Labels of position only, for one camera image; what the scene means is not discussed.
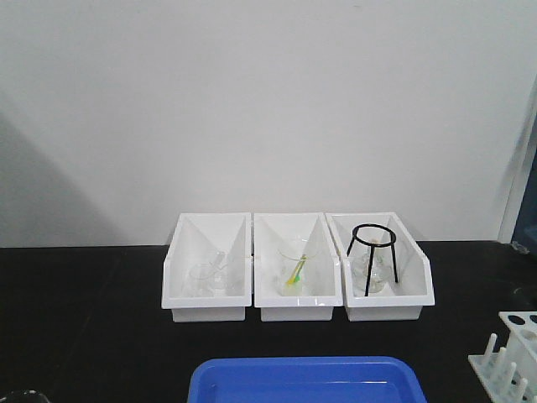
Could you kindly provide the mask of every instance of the storage bin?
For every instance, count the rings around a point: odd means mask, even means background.
[[[345,308],[350,321],[418,319],[423,306],[435,304],[429,260],[394,212],[327,213],[326,219],[341,258]],[[368,296],[355,283],[359,280],[357,266],[365,264],[367,267],[369,247],[355,242],[347,256],[352,230],[365,223],[381,225],[394,232],[397,238],[394,247],[399,277],[399,282],[396,283],[394,274],[389,270],[383,289],[369,293]],[[361,228],[360,238],[386,243],[389,234],[378,228]],[[390,248],[375,249],[375,257],[386,264],[392,263],[390,254]]]
[[[252,305],[251,214],[181,214],[164,261],[174,322],[242,321]]]
[[[256,213],[254,301],[261,320],[329,321],[343,303],[341,270],[322,213]]]
[[[212,359],[188,403],[426,403],[414,371],[390,357]]]

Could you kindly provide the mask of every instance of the blue plastic tray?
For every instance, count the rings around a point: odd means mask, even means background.
[[[390,357],[212,359],[188,403],[426,403],[414,371]]]

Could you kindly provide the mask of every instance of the white test tube rack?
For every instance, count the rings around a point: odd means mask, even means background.
[[[493,403],[537,403],[537,311],[500,312],[509,340],[496,353],[495,333],[484,355],[468,360]]]

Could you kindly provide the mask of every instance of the white plastic tray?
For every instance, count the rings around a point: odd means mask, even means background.
[[[429,260],[394,212],[327,213],[326,219],[341,258],[345,307],[350,321],[418,319],[423,306],[435,304]],[[365,296],[364,292],[359,292],[357,287],[353,286],[351,271],[351,260],[367,253],[368,247],[355,242],[350,256],[347,257],[352,230],[364,223],[385,226],[397,236],[395,253],[399,283],[395,283],[394,278],[390,277],[380,292],[370,293],[369,296]],[[374,229],[364,228],[360,231],[361,238],[377,236]],[[391,253],[390,248],[383,249],[376,249],[375,254]],[[391,262],[391,256],[387,255],[386,260]]]
[[[164,261],[162,307],[174,322],[220,322],[244,320],[251,305],[251,214],[181,214]]]
[[[255,213],[253,220],[254,300],[261,320],[331,320],[333,307],[342,305],[341,270],[323,214]],[[303,256],[300,281],[288,287]]]

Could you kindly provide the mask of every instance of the glassware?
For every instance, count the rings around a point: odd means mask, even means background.
[[[305,253],[307,243],[308,239],[297,237],[287,239],[278,246],[282,266],[276,286],[281,296],[302,296],[307,293],[307,270],[304,270],[304,266],[314,257]]]
[[[222,265],[226,254],[217,251],[207,263],[194,264],[185,282],[185,296],[215,296],[225,294],[227,264]]]
[[[0,403],[50,403],[50,400],[37,390],[15,390],[0,397]]]
[[[355,295],[362,295],[367,288],[370,253],[371,248],[362,256],[356,257],[351,263],[352,283]],[[382,291],[391,271],[392,266],[385,264],[382,255],[377,252],[373,258],[368,291],[370,293]]]

